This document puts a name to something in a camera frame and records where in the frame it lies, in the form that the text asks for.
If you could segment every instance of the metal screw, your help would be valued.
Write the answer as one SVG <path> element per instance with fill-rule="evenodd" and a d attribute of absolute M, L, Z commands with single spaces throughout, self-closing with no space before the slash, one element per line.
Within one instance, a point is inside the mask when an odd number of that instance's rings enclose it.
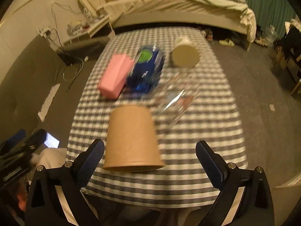
<path fill-rule="evenodd" d="M 38 167 L 37 167 L 37 171 L 42 171 L 44 169 L 44 167 L 42 166 L 42 165 L 39 165 Z"/>
<path fill-rule="evenodd" d="M 256 171 L 258 171 L 259 173 L 263 172 L 263 168 L 262 167 L 256 167 Z"/>
<path fill-rule="evenodd" d="M 67 161 L 64 166 L 65 167 L 71 167 L 72 166 L 72 161 Z"/>
<path fill-rule="evenodd" d="M 234 163 L 230 162 L 230 163 L 228 163 L 228 167 L 230 169 L 234 169 L 234 168 L 236 168 L 236 165 Z"/>

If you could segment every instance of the pink object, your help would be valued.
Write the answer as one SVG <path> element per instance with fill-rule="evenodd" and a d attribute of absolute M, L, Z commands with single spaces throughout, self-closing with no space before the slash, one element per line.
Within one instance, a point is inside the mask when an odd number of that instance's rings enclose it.
<path fill-rule="evenodd" d="M 109 62 L 97 89 L 100 93 L 111 99 L 117 99 L 130 72 L 134 61 L 126 54 L 114 54 Z"/>

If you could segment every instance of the smartphone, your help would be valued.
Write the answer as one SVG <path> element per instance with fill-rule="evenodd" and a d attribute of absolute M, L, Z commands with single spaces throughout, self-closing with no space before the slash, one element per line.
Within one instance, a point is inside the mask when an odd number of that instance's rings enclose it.
<path fill-rule="evenodd" d="M 53 137 L 50 133 L 46 134 L 46 140 L 44 144 L 48 148 L 57 148 L 59 145 L 60 141 L 58 141 L 55 137 Z"/>

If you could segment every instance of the green curtain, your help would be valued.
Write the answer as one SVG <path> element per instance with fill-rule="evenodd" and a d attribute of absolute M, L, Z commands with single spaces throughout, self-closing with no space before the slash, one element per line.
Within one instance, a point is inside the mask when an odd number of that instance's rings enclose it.
<path fill-rule="evenodd" d="M 284 22 L 296 16 L 287 0 L 246 0 L 256 16 L 256 22 L 265 30 L 273 25 L 279 37 L 285 33 Z"/>

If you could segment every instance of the black and white checkered cloth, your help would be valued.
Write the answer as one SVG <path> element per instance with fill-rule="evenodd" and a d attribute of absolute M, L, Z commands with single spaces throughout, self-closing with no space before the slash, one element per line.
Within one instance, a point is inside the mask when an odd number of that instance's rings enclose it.
<path fill-rule="evenodd" d="M 246 168 L 243 129 L 233 93 L 212 48 L 200 31 L 188 27 L 163 27 L 126 32 L 117 35 L 100 55 L 87 81 L 77 107 L 67 148 L 67 160 L 74 161 L 95 138 L 106 143 L 109 116 L 118 106 L 141 104 L 130 93 L 122 93 L 116 101 L 105 100 L 97 84 L 114 53 L 135 57 L 138 48 L 157 44 L 166 52 L 161 81 L 176 76 L 180 69 L 168 66 L 175 39 L 189 36 L 201 53 L 200 62 L 187 69 L 198 80 L 201 92 L 179 122 L 169 130 L 166 116 L 156 116 L 161 158 L 166 166 L 145 173 L 120 173 L 102 169 L 101 160 L 91 177 L 86 193 L 133 205 L 160 208 L 183 208 L 211 204 L 219 191 L 214 189 L 195 155 L 195 145 L 205 140 L 226 162 Z"/>

